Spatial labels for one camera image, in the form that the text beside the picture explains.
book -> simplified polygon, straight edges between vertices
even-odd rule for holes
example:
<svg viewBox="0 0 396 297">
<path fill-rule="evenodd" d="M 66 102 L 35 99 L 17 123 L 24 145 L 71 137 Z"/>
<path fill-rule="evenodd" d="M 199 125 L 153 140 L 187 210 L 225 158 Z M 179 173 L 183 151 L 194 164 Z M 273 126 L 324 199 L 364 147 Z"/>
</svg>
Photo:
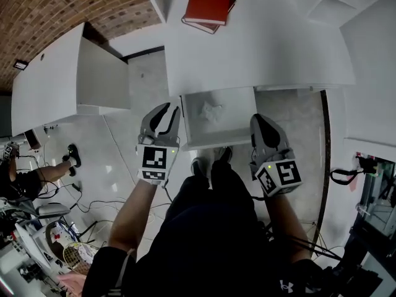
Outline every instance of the book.
<svg viewBox="0 0 396 297">
<path fill-rule="evenodd" d="M 228 5 L 228 13 L 232 10 L 235 5 L 236 0 L 230 0 Z M 205 31 L 209 34 L 214 34 L 220 27 L 219 24 L 205 24 L 205 23 L 195 23 L 195 22 L 187 22 L 185 19 L 185 15 L 181 18 L 182 23 L 190 25 L 191 27 L 198 28 L 199 30 Z"/>
<path fill-rule="evenodd" d="M 189 0 L 186 22 L 225 25 L 230 0 Z"/>
</svg>

brick wall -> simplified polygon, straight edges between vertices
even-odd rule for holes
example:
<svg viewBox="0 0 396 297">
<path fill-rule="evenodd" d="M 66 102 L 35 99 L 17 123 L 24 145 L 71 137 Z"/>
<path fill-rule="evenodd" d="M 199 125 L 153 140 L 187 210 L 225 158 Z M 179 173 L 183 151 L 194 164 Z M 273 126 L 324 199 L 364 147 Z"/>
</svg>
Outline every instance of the brick wall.
<svg viewBox="0 0 396 297">
<path fill-rule="evenodd" d="M 0 92 L 10 92 L 16 59 L 31 61 L 82 22 L 97 44 L 160 23 L 149 0 L 0 0 Z"/>
</svg>

floor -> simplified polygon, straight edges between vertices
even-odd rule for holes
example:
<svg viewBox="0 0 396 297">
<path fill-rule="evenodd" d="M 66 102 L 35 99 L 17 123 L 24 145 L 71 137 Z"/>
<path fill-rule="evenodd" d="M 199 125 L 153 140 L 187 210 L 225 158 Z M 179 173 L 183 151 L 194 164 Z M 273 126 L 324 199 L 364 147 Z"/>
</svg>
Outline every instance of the floor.
<svg viewBox="0 0 396 297">
<path fill-rule="evenodd" d="M 131 95 L 131 110 L 107 114 L 103 116 L 82 116 L 69 124 L 59 124 L 49 130 L 49 142 L 38 153 L 21 148 L 23 155 L 35 155 L 40 166 L 44 162 L 55 165 L 66 153 L 67 145 L 77 144 L 82 158 L 82 166 L 77 170 L 75 178 L 65 177 L 59 183 L 77 183 L 82 186 L 80 208 L 74 207 L 68 216 L 69 222 L 75 222 L 80 231 L 95 220 L 100 222 L 84 240 L 95 239 L 94 245 L 105 245 L 117 211 L 122 202 L 131 193 L 137 182 L 137 157 L 135 145 L 140 131 L 140 123 L 152 108 L 164 102 L 171 102 L 175 107 L 179 98 L 170 98 L 166 81 L 166 66 L 164 52 L 157 52 L 129 61 L 129 80 Z M 256 93 L 257 110 L 284 128 L 293 147 L 304 184 L 288 195 L 297 216 L 312 237 L 312 222 L 316 222 L 321 205 L 324 176 L 324 119 L 321 96 L 319 93 L 284 90 Z M 170 120 L 170 112 L 164 118 L 159 130 L 165 129 Z M 186 143 L 186 133 L 183 119 L 179 127 L 181 146 Z M 252 182 L 248 163 L 252 149 L 249 145 L 239 145 L 234 149 L 233 168 L 240 174 L 249 192 L 261 196 L 261 189 Z M 184 179 L 190 172 L 191 160 L 197 152 L 179 152 L 174 168 L 170 174 L 168 190 L 174 198 Z M 19 168 L 35 168 L 34 159 L 18 160 Z M 51 201 L 61 202 L 71 207 L 80 194 L 71 186 L 60 189 L 51 200 L 37 199 L 38 204 Z M 169 200 L 164 190 L 158 189 L 153 206 L 167 204 Z M 267 220 L 268 214 L 263 202 L 256 202 L 255 208 L 261 220 Z M 151 210 L 144 238 L 138 251 L 138 257 L 146 254 L 152 239 L 158 233 L 168 205 L 162 205 Z"/>
</svg>

drawer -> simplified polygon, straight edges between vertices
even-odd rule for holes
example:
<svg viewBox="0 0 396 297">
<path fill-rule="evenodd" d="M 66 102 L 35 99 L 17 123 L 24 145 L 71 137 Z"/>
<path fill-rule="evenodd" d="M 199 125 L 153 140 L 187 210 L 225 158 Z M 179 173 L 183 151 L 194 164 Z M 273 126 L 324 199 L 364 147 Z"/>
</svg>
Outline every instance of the drawer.
<svg viewBox="0 0 396 297">
<path fill-rule="evenodd" d="M 253 87 L 181 97 L 187 144 L 182 150 L 250 143 L 250 118 L 257 113 Z"/>
</svg>

sneaker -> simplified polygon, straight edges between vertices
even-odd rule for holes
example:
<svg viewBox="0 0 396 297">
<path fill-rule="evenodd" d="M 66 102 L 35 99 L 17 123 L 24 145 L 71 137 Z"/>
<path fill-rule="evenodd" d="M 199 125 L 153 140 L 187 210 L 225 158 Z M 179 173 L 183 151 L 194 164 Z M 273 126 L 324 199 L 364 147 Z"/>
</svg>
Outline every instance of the sneaker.
<svg viewBox="0 0 396 297">
<path fill-rule="evenodd" d="M 80 159 L 80 155 L 79 155 L 79 151 L 77 149 L 77 147 L 75 146 L 75 144 L 71 144 L 67 147 L 68 151 L 69 151 L 69 156 L 74 158 L 75 161 L 77 162 L 75 167 L 80 167 L 81 166 L 81 159 Z"/>
<path fill-rule="evenodd" d="M 72 166 L 69 168 L 70 174 L 69 176 L 74 177 L 75 176 L 75 168 Z"/>
<path fill-rule="evenodd" d="M 230 146 L 222 147 L 218 151 L 217 160 L 229 163 L 233 158 L 233 148 Z"/>
<path fill-rule="evenodd" d="M 195 157 L 191 162 L 191 173 L 195 176 L 206 177 L 205 160 L 202 157 Z"/>
</svg>

